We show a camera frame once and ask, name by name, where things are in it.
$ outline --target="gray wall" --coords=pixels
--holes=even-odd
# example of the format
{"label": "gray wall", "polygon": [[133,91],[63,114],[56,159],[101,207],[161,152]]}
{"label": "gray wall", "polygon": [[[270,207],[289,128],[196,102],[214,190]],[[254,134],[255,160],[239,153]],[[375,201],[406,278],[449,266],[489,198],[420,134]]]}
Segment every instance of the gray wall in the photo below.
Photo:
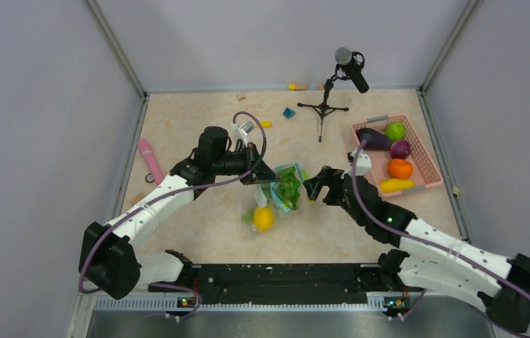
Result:
{"label": "gray wall", "polygon": [[473,240],[530,256],[530,1],[485,1],[429,100]]}
{"label": "gray wall", "polygon": [[372,86],[415,87],[467,0],[98,2],[144,88],[160,92],[316,86],[340,46],[364,54]]}
{"label": "gray wall", "polygon": [[82,1],[0,1],[0,337],[64,336],[139,109]]}

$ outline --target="beige table surface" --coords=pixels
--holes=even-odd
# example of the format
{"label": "beige table surface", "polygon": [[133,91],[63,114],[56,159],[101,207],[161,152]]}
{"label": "beige table surface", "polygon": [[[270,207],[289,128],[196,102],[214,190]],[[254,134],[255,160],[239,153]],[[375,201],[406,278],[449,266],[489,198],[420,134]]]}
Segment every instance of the beige table surface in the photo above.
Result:
{"label": "beige table surface", "polygon": [[[310,175],[323,165],[346,168],[346,152],[355,147],[350,135],[354,122],[379,115],[408,115],[427,149],[434,155],[421,107],[413,89],[373,89],[366,94],[356,90],[334,90],[332,106],[349,106],[325,119],[323,142],[318,143],[319,117],[297,102],[318,104],[323,92],[246,92],[237,101],[235,92],[151,95],[141,138],[148,139],[164,174],[187,157],[197,146],[202,130],[218,125],[230,130],[232,115],[248,111],[261,120],[270,120],[266,129],[268,146],[265,162],[274,168],[300,163]],[[286,119],[285,107],[296,110]],[[258,131],[249,138],[261,146]],[[136,153],[125,195],[124,209],[155,184],[144,181],[149,172]],[[240,220],[251,202],[255,187],[233,183],[208,189],[196,201],[178,210],[145,243],[141,254],[166,249],[184,253],[194,263],[368,263],[390,246],[375,242],[339,207],[325,206],[321,200],[308,202],[301,196],[300,209],[277,222],[269,231],[251,230]],[[455,217],[444,186],[390,198],[394,204],[415,212],[431,225],[459,237]]]}

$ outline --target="pink basket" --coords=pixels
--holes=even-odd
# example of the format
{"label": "pink basket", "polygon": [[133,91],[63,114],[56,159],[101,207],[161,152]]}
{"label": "pink basket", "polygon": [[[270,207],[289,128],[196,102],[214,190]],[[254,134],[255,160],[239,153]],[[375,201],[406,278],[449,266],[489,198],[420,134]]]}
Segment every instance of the pink basket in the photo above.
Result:
{"label": "pink basket", "polygon": [[443,183],[443,178],[437,165],[433,162],[431,155],[421,142],[421,138],[417,131],[414,130],[410,120],[406,115],[392,115],[392,116],[378,116],[376,118],[369,118],[366,121],[355,123],[352,125],[352,134],[355,137],[357,144],[360,144],[357,137],[357,130],[364,127],[375,129],[378,132],[384,133],[386,125],[392,122],[401,122],[406,130],[405,139],[410,143],[411,154],[406,159],[414,167],[414,172],[409,180],[414,181],[415,186],[410,189],[405,189],[399,192],[391,192],[384,194],[379,189],[379,182],[391,178],[387,171],[387,166],[391,160],[389,151],[366,151],[371,158],[372,168],[369,171],[373,184],[378,188],[379,194],[384,197],[397,196],[401,194],[409,194],[411,192],[419,192],[427,188],[435,187]]}

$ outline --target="wooden block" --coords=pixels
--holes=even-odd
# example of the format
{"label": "wooden block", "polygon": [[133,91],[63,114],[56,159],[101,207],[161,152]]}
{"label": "wooden block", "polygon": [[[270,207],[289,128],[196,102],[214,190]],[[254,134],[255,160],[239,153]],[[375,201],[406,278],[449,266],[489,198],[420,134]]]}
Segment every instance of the wooden block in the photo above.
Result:
{"label": "wooden block", "polygon": [[290,83],[288,85],[288,90],[307,90],[309,89],[309,85],[304,83]]}

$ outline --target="microphone stand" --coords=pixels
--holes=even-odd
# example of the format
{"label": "microphone stand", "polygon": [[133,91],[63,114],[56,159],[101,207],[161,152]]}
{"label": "microphone stand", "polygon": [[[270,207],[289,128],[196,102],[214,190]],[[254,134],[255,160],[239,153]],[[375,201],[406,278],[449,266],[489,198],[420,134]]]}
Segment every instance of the microphone stand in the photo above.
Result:
{"label": "microphone stand", "polygon": [[315,111],[315,113],[317,113],[317,115],[319,115],[319,117],[321,118],[321,127],[319,128],[319,143],[321,143],[321,136],[323,134],[323,119],[333,113],[334,111],[348,111],[348,107],[343,107],[343,108],[340,108],[340,107],[330,107],[328,104],[327,104],[327,98],[329,97],[329,92],[331,91],[331,89],[333,88],[333,82],[336,81],[336,80],[348,80],[347,77],[343,76],[343,77],[339,77],[338,76],[338,69],[339,69],[339,66],[336,65],[335,67],[335,74],[332,75],[330,78],[328,78],[326,81],[325,81],[325,84],[323,85],[323,102],[321,102],[321,104],[318,104],[318,105],[313,105],[313,104],[303,104],[303,103],[298,103],[298,106],[299,107],[311,107],[313,108],[313,110]]}

